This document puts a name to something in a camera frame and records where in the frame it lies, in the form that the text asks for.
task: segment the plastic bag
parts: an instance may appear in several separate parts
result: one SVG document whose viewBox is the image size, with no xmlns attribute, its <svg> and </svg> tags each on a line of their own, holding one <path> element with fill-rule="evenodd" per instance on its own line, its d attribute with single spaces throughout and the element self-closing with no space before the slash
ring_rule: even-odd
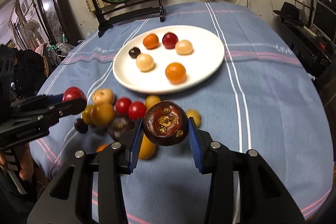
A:
<svg viewBox="0 0 336 224">
<path fill-rule="evenodd" d="M 59 54 L 59 56 L 61 57 L 68 56 L 68 54 L 75 48 L 75 46 L 62 42 L 57 43 L 56 47 L 58 47 L 62 51 L 61 54 Z"/>
</svg>

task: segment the red object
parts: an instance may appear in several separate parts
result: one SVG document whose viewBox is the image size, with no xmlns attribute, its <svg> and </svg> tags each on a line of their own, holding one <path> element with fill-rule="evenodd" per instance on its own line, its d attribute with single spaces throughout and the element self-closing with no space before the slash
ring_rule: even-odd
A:
<svg viewBox="0 0 336 224">
<path fill-rule="evenodd" d="M 84 92 L 82 92 L 79 88 L 72 86 L 71 88 L 68 88 L 64 92 L 62 102 L 67 102 L 67 101 L 74 100 L 77 98 L 83 98 L 86 100 L 86 96 Z"/>
<path fill-rule="evenodd" d="M 320 42 L 319 45 L 320 45 L 320 48 L 321 48 L 322 51 L 324 51 L 326 49 L 325 46 L 322 44 L 322 42 Z"/>
<path fill-rule="evenodd" d="M 136 120 L 137 118 L 145 117 L 147 107 L 142 102 L 133 102 L 128 108 L 128 117 Z"/>
<path fill-rule="evenodd" d="M 162 44 L 167 49 L 175 48 L 176 43 L 179 41 L 176 34 L 172 32 L 167 32 L 162 38 Z"/>
<path fill-rule="evenodd" d="M 115 103 L 115 110 L 121 114 L 125 115 L 128 112 L 128 108 L 131 105 L 132 101 L 126 97 L 120 98 Z"/>
</svg>

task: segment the hat brim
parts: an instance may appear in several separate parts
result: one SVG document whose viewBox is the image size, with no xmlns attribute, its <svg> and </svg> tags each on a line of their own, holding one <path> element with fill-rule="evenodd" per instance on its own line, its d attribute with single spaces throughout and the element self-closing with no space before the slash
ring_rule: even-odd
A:
<svg viewBox="0 0 336 224">
<path fill-rule="evenodd" d="M 282 11 L 278 11 L 278 10 L 274 10 L 273 11 L 275 14 L 281 16 L 284 20 L 288 20 L 288 21 L 291 21 L 295 24 L 298 24 L 298 25 L 304 25 L 303 21 L 301 19 L 294 19 L 294 18 L 291 18 L 289 17 L 286 13 L 282 12 Z"/>
</svg>

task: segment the monitor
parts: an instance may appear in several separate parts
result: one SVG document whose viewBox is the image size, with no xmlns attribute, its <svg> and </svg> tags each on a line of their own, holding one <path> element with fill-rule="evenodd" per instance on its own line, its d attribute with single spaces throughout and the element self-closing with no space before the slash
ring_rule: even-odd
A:
<svg viewBox="0 0 336 224">
<path fill-rule="evenodd" d="M 318 0 L 316 1 L 312 24 L 326 39 L 334 41 L 336 34 L 336 13 Z"/>
</svg>

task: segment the black screen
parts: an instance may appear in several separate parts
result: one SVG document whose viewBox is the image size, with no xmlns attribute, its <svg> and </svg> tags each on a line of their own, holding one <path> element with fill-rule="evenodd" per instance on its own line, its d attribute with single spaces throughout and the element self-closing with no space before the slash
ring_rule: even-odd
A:
<svg viewBox="0 0 336 224">
<path fill-rule="evenodd" d="M 336 30 L 336 14 L 319 2 L 316 2 L 313 24 L 318 27 L 331 41 Z"/>
</svg>

